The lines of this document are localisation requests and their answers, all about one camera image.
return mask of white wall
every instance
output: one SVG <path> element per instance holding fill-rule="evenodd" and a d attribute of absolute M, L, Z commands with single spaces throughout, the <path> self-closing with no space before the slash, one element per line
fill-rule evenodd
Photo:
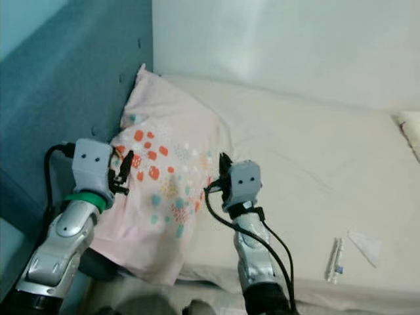
<path fill-rule="evenodd" d="M 153 0 L 154 69 L 420 110 L 420 0 Z"/>
<path fill-rule="evenodd" d="M 0 0 L 0 60 L 69 0 Z"/>

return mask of blue dot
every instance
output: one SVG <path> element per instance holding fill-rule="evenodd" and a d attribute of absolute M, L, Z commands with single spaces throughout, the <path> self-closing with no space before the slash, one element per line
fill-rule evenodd
<path fill-rule="evenodd" d="M 178 226 L 178 230 L 177 230 L 177 238 L 180 238 L 182 236 L 182 233 L 184 232 L 184 225 L 180 224 Z"/>
<path fill-rule="evenodd" d="M 152 205 L 154 205 L 155 207 L 157 207 L 160 204 L 160 196 L 159 195 L 153 195 L 152 196 Z"/>
<path fill-rule="evenodd" d="M 175 201 L 175 207 L 176 207 L 178 210 L 181 210 L 181 209 L 182 209 L 182 207 L 184 207 L 184 200 L 182 200 L 182 198 L 178 198 L 178 199 Z"/>
<path fill-rule="evenodd" d="M 150 222 L 155 225 L 156 223 L 158 223 L 158 216 L 157 215 L 152 215 L 152 217 L 150 218 Z"/>

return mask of blue wall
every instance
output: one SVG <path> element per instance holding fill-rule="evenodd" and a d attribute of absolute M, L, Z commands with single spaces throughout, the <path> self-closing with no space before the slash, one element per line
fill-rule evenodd
<path fill-rule="evenodd" d="M 0 60 L 71 0 L 1 0 Z"/>

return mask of white bedsheet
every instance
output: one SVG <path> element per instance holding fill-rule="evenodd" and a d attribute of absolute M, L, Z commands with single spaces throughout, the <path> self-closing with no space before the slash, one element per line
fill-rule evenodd
<path fill-rule="evenodd" d="M 298 299 L 341 309 L 420 314 L 420 165 L 387 113 L 176 75 L 165 78 L 225 120 L 234 159 L 261 166 L 259 205 L 293 254 Z M 220 196 L 212 200 L 220 209 Z M 238 290 L 233 232 L 205 209 L 199 215 L 184 276 Z M 350 242 L 348 230 L 383 242 L 378 268 Z M 344 274 L 336 286 L 324 281 L 334 237 L 346 241 Z M 369 292 L 372 298 L 348 294 L 335 299 L 342 291 Z"/>

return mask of pillow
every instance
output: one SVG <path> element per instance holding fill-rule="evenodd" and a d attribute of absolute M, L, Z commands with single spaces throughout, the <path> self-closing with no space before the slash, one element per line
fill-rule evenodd
<path fill-rule="evenodd" d="M 402 112 L 398 122 L 414 154 L 420 161 L 420 112 Z"/>
<path fill-rule="evenodd" d="M 230 151 L 221 119 L 144 66 L 112 145 L 112 166 L 133 150 L 128 196 L 118 194 L 91 247 L 155 284 L 173 284 L 184 263 L 203 201 L 217 175 L 219 152 Z"/>

